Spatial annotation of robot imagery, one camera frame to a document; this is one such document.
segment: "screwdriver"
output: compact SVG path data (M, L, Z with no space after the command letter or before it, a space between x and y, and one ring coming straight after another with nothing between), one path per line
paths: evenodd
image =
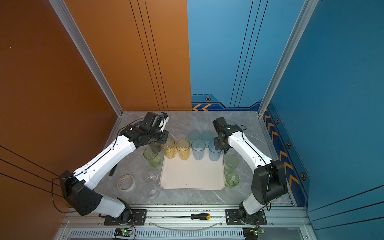
M181 216L181 217L163 217L163 218L191 218L191 219L200 219L200 220L208 220L211 218L211 215L208 213L200 213L200 214L191 214L191 216Z

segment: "vent grille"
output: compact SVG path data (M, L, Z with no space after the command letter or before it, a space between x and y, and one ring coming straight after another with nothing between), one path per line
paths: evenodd
M100 230L99 228L73 228L69 234L70 239L78 238L104 238L111 239L113 238L114 228L104 228ZM144 239L209 239L209 238L222 238L222 239L233 239L233 238L242 238L243 230L241 228L219 228L206 231L172 231L172 230L163 230L158 228L140 228L137 230L137 235L135 240L144 240Z

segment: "white tray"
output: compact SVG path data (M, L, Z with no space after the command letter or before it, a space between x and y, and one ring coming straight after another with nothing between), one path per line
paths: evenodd
M164 156L160 187L222 190L225 187L223 154L221 153L219 160L215 162L209 159L208 148L205 149L201 160L193 157L192 149L190 149L189 158L185 161L180 159L178 153L172 159Z

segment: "blue wall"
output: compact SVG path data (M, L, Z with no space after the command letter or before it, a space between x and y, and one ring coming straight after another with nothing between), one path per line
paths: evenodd
M383 13L384 1L319 1L272 98L311 180L320 240L383 223L370 219L384 217L384 187L369 191L384 184Z
M227 108L260 101L303 3L188 0L192 95L214 96Z

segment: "orange wall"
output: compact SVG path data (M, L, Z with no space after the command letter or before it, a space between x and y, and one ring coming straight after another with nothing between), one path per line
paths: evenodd
M0 22L0 145L53 173L75 170L102 150L115 112L48 0L1 1ZM1 148L0 159L55 177ZM50 191L3 161L0 173ZM50 193L1 174L0 182L1 239L52 239L64 215Z
M186 0L65 0L124 111L190 110Z

